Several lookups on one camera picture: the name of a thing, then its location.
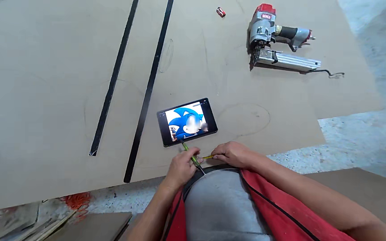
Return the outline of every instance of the black zipper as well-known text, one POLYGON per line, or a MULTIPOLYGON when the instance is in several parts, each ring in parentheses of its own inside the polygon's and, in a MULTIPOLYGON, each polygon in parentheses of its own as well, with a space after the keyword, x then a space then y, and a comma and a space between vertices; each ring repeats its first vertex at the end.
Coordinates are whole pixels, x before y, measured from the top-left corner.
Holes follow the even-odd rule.
POLYGON ((180 205, 181 198, 183 197, 183 193, 180 193, 180 198, 178 199, 178 203, 175 206, 174 212, 171 215, 171 219, 169 220, 168 227, 166 228, 165 235, 164 235, 164 241, 166 241, 166 238, 168 237, 169 230, 171 229, 172 222, 174 221, 175 214, 177 213, 178 206, 180 205))
POLYGON ((284 211, 282 208, 280 208, 278 205, 276 205, 274 202, 272 202, 270 199, 266 198, 265 196, 263 196, 261 193, 259 193, 257 190, 255 190, 252 186, 250 186, 247 181, 245 180, 244 176, 242 175, 241 172, 239 172, 239 175, 242 177, 242 179, 244 180, 244 182, 250 187, 250 189, 252 189, 256 194, 259 194, 260 197, 262 197, 264 200, 268 201, 268 203, 270 203, 272 206, 274 206, 276 209, 278 209, 279 211, 281 211, 283 214, 285 214, 285 216, 287 216, 288 218, 290 218, 300 229, 303 230, 303 232, 305 232, 310 238, 312 238, 314 241, 319 241, 319 239, 317 237, 315 237, 315 235, 309 231, 305 226, 303 226, 299 221, 297 221, 294 217, 292 217, 290 214, 288 214, 286 211, 284 211))

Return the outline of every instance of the nail gun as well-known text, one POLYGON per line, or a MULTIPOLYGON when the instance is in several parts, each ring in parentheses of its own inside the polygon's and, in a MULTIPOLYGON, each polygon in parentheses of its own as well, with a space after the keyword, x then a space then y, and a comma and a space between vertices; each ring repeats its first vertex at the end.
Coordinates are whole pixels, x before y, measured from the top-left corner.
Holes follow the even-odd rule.
POLYGON ((250 69, 256 63, 263 63, 307 73, 325 71, 329 76, 333 76, 326 69, 317 70, 317 68, 321 67, 319 60, 297 57, 271 50, 271 42, 287 42, 288 40, 289 47, 293 52, 296 52, 306 41, 315 39, 311 35, 312 30, 276 25, 275 19, 276 10, 272 5, 262 3, 256 8, 248 28, 248 52, 251 54, 250 69))

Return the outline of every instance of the forearm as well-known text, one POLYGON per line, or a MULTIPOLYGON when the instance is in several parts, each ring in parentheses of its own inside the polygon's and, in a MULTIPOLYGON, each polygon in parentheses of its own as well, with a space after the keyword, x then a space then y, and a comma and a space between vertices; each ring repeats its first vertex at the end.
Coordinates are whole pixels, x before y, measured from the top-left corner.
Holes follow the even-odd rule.
POLYGON ((380 220, 346 196, 300 175, 255 152, 246 155, 251 169, 277 188, 300 200, 339 230, 350 230, 380 220))
POLYGON ((160 240, 169 208, 177 191, 177 188, 172 187, 164 179, 140 220, 129 234, 129 241, 160 240))

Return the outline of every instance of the small battery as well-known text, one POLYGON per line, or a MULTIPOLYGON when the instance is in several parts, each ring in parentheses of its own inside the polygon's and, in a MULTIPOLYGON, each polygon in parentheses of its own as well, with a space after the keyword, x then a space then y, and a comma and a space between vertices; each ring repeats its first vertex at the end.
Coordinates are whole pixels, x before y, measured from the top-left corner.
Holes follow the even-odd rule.
POLYGON ((218 7, 217 8, 217 13, 218 13, 218 15, 220 15, 220 17, 224 17, 224 16, 226 16, 226 13, 220 8, 220 7, 218 7))

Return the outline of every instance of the speckled floor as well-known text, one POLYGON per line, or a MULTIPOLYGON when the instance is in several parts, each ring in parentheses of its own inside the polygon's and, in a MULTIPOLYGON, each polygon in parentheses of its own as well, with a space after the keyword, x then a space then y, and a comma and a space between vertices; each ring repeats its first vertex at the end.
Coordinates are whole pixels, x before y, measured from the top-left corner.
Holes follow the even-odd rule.
MULTIPOLYGON (((339 0, 339 3, 376 76, 386 105, 386 0, 339 0)), ((299 173, 361 167, 386 176, 386 108, 379 112, 323 119, 319 124, 326 145, 271 155, 270 158, 299 173)), ((92 191, 89 212, 142 212, 162 179, 92 191)), ((48 200, 41 205, 40 216, 59 215, 66 210, 59 200, 48 200)))

